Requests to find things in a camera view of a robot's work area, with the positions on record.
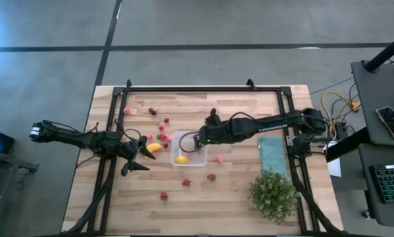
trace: keyboard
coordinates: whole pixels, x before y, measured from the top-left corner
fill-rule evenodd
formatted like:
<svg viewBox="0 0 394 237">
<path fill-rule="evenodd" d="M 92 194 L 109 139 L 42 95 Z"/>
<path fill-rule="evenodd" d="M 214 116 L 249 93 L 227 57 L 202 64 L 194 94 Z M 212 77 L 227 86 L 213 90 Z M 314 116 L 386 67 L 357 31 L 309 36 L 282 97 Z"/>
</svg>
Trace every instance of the keyboard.
<svg viewBox="0 0 394 237">
<path fill-rule="evenodd" d="M 394 165 L 375 165 L 370 171 L 381 201 L 394 203 Z"/>
</svg>

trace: white paper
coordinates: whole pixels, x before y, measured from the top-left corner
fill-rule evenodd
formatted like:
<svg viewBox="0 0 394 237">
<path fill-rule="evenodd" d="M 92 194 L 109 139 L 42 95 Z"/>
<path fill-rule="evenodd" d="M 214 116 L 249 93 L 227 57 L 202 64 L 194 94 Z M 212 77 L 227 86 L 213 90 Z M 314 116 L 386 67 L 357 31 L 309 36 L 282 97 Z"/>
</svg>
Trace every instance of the white paper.
<svg viewBox="0 0 394 237">
<path fill-rule="evenodd" d="M 330 141 L 328 144 L 328 147 L 331 147 L 333 145 L 337 144 L 335 141 Z M 341 167 L 340 167 L 340 158 L 337 158 L 329 163 L 328 165 L 328 172 L 330 172 L 330 175 L 336 176 L 336 177 L 341 177 Z"/>
</svg>

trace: black desk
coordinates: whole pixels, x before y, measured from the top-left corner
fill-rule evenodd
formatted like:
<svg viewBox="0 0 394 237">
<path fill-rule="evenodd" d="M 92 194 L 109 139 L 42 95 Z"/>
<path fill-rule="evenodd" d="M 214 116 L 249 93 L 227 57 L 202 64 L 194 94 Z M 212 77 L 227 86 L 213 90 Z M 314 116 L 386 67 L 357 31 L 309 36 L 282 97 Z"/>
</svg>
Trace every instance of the black desk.
<svg viewBox="0 0 394 237">
<path fill-rule="evenodd" d="M 362 62 L 354 62 L 351 67 L 366 127 L 328 148 L 328 162 L 357 149 L 359 144 L 394 146 L 394 139 L 376 114 L 382 107 L 394 109 L 394 65 L 384 64 L 375 73 L 366 71 Z"/>
<path fill-rule="evenodd" d="M 376 114 L 376 109 L 382 107 L 394 109 L 394 65 L 384 64 L 375 73 L 366 71 L 362 62 L 354 62 L 351 67 L 366 127 L 328 148 L 326 159 L 330 162 L 358 149 L 371 217 L 380 224 L 394 226 L 394 204 L 381 202 L 369 171 L 372 165 L 394 164 L 394 139 Z"/>
<path fill-rule="evenodd" d="M 382 203 L 372 180 L 369 166 L 394 165 L 394 147 L 386 145 L 360 144 L 358 147 L 363 173 L 368 187 L 369 212 L 380 224 L 394 226 L 394 203 Z"/>
</svg>

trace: clear plastic container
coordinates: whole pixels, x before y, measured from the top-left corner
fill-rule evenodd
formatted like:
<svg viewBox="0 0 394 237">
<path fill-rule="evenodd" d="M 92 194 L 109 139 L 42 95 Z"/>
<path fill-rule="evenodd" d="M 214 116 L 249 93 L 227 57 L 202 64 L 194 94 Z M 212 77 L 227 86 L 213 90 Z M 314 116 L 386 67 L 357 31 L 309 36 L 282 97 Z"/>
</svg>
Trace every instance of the clear plastic container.
<svg viewBox="0 0 394 237">
<path fill-rule="evenodd" d="M 173 133 L 172 147 L 170 149 L 170 162 L 172 163 L 172 165 L 178 167 L 203 167 L 207 164 L 207 146 L 204 146 L 200 150 L 192 153 L 183 152 L 179 148 L 179 139 L 187 132 L 190 131 L 179 131 Z M 182 147 L 184 149 L 190 151 L 195 149 L 193 135 L 194 134 L 190 134 L 182 139 Z M 177 163 L 176 158 L 178 158 L 181 155 L 187 157 L 189 163 L 186 164 Z"/>
</svg>

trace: yellow cable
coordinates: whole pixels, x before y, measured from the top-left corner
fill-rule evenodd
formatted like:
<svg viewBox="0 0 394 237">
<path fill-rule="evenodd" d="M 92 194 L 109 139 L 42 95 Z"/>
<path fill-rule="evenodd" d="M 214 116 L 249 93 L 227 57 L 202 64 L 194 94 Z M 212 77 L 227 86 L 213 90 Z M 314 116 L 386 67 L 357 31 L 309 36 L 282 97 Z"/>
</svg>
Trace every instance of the yellow cable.
<svg viewBox="0 0 394 237">
<path fill-rule="evenodd" d="M 338 92 L 328 91 L 328 92 L 325 92 L 324 94 L 322 94 L 321 103 L 322 103 L 322 107 L 324 108 L 324 110 L 325 110 L 325 112 L 326 112 L 326 114 L 327 114 L 328 119 L 330 120 L 330 121 L 329 121 L 329 130 L 330 130 L 330 133 L 332 133 L 333 130 L 334 130 L 335 122 L 332 121 L 332 115 L 330 114 L 330 112 L 328 111 L 328 108 L 326 107 L 325 98 L 326 98 L 326 96 L 327 96 L 328 94 L 331 94 L 331 93 L 334 94 L 334 95 L 339 96 L 341 99 L 344 99 L 344 100 L 346 101 L 346 103 L 345 103 L 344 106 L 341 108 L 341 110 L 340 110 L 340 112 L 339 112 L 339 114 L 337 115 L 336 118 L 338 118 L 338 117 L 341 116 L 341 114 L 342 114 L 343 111 L 344 111 L 344 108 L 346 108 L 346 106 L 348 106 L 348 105 L 350 105 L 350 106 L 352 107 L 351 109 L 354 110 L 354 111 L 357 111 L 358 108 L 360 107 L 360 102 L 354 102 L 353 100 L 347 99 L 346 97 L 344 97 L 343 95 L 341 95 L 341 94 L 338 93 Z"/>
</svg>

